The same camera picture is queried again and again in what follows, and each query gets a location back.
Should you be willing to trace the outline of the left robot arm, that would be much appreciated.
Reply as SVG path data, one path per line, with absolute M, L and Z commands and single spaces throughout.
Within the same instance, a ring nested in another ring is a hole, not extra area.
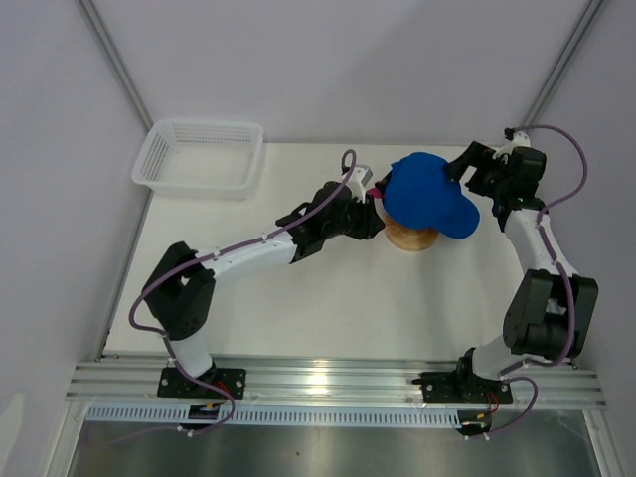
M 335 237 L 372 239 L 384 226 L 373 192 L 356 192 L 351 184 L 327 182 L 312 201 L 278 219 L 263 238 L 220 251 L 196 250 L 182 241 L 171 245 L 142 295 L 162 327 L 171 357 L 183 369 L 181 388 L 193 398 L 203 398 L 215 385 L 215 364 L 202 329 L 218 285 L 308 258 Z

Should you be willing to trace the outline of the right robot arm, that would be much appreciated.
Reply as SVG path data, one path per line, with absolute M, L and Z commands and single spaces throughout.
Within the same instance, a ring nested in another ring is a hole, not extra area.
M 492 200 L 492 214 L 512 244 L 523 278 L 505 314 L 500 336 L 461 358 L 454 392 L 474 401 L 494 382 L 527 366 L 552 368 L 582 350 L 598 297 L 598 285 L 567 261 L 552 232 L 548 207 L 537 197 L 547 156 L 515 133 L 499 148 L 472 142 L 444 169 L 467 189 Z

